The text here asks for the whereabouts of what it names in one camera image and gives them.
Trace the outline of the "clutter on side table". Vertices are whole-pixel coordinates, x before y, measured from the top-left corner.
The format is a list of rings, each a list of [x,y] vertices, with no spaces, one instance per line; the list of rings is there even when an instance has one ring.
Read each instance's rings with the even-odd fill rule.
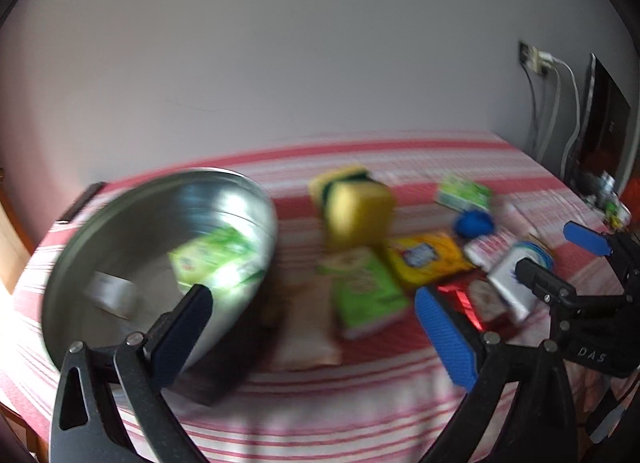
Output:
[[[607,172],[584,175],[584,201],[597,211],[608,228],[622,230],[631,222],[631,212],[614,190],[615,179]]]

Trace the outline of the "wooden window frame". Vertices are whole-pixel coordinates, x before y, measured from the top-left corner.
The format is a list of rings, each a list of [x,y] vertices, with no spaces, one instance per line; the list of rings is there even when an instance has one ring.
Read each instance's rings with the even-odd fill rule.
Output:
[[[1,287],[9,294],[15,290],[18,280],[35,251],[34,242],[27,235],[4,190],[6,173],[1,170],[0,233],[1,233]]]

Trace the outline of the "dark bed headboard strip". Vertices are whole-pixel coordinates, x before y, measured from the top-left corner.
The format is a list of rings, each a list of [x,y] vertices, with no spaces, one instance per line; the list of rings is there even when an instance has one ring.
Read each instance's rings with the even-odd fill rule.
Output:
[[[85,206],[106,186],[105,182],[89,185],[74,202],[55,220],[56,224],[69,224]]]

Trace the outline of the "silver foil packet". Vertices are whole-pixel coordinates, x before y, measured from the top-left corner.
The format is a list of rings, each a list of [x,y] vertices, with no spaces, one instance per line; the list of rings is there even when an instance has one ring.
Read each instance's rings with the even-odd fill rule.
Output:
[[[137,307],[138,290],[131,281],[96,271],[84,294],[96,308],[120,319],[128,319]]]

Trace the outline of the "green tissue pack in tin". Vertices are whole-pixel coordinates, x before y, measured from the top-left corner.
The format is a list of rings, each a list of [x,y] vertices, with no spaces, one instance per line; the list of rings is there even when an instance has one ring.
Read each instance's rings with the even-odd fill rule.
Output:
[[[232,290],[264,270],[258,243],[229,225],[176,247],[168,259],[179,284],[212,292]]]

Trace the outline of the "wall power socket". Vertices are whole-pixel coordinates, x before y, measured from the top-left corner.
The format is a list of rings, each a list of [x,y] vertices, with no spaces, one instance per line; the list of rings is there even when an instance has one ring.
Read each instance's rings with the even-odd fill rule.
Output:
[[[545,76],[553,66],[553,60],[546,53],[523,41],[518,42],[518,62],[529,72],[540,76]]]

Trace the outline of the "black monitor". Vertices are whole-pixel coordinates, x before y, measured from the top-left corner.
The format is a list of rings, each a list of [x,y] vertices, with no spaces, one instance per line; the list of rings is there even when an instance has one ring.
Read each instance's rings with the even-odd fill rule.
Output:
[[[575,174],[579,180],[615,176],[623,159],[631,106],[613,76],[590,56],[578,139]]]

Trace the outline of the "beige snack packet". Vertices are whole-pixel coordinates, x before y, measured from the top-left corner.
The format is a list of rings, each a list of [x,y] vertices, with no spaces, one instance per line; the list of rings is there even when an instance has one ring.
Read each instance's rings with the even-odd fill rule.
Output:
[[[285,314],[271,368],[304,371],[339,365],[342,351],[334,337],[331,281],[314,275],[285,294]]]

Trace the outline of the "red shiny snack packet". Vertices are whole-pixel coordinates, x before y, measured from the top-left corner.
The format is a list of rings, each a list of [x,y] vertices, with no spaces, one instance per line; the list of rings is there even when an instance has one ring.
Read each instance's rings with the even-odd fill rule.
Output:
[[[513,339],[518,333],[509,307],[485,278],[450,281],[439,284],[436,290],[478,331],[498,333],[501,339]]]

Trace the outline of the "white red text box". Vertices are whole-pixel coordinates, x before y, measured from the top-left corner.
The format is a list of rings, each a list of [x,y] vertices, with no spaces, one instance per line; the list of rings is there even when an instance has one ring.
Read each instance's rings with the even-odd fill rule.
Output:
[[[463,253],[471,264],[488,272],[509,252],[516,241],[518,238],[511,231],[500,228],[492,235],[482,235],[466,243]]]

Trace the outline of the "yellow green sponge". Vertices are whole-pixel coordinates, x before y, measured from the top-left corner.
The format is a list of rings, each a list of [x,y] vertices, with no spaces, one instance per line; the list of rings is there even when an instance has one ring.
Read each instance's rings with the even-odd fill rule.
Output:
[[[364,182],[370,179],[370,172],[362,165],[347,165],[333,171],[324,172],[308,183],[308,191],[314,209],[322,214],[329,200],[330,192],[340,183]]]

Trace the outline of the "green snack packet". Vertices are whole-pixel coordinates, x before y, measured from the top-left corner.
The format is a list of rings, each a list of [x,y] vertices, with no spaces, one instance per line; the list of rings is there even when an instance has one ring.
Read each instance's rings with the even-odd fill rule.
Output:
[[[368,247],[328,255],[318,272],[330,283],[344,339],[376,333],[404,318],[410,301],[382,259]]]

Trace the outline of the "red white striped bedsheet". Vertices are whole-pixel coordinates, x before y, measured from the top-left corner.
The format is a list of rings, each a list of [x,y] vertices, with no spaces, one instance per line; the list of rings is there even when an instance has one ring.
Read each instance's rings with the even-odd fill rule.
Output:
[[[395,132],[320,137],[298,146],[214,160],[261,184],[280,220],[278,269],[285,287],[314,271],[323,241],[307,190],[319,174],[360,164],[393,189],[394,234],[442,229],[451,211],[434,193],[448,174],[489,187],[510,202],[551,247],[561,277],[585,294],[620,285],[601,258],[567,243],[569,220],[600,228],[599,216],[541,165],[488,132]],[[78,223],[54,225],[1,302],[1,393],[40,436],[47,436],[58,370],[44,349],[43,290]],[[259,370],[217,405],[170,396],[186,432],[213,462],[412,462],[435,440],[462,398],[414,317],[346,342],[337,367]]]

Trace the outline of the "blue cloth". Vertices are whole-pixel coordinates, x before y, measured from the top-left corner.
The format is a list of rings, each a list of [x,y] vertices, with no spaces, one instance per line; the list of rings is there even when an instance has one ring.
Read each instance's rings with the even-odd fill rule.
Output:
[[[454,222],[454,233],[466,240],[492,235],[495,230],[496,225],[491,215],[481,210],[462,212]]]

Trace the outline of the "green tissue pack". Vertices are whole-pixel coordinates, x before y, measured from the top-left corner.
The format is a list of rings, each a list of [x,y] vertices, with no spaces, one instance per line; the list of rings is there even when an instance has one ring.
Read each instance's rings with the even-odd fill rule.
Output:
[[[435,202],[456,212],[489,212],[491,190],[472,180],[456,175],[447,175],[439,183]]]
[[[258,243],[229,225],[176,247],[168,259],[179,284],[212,292],[232,290],[264,270]]]

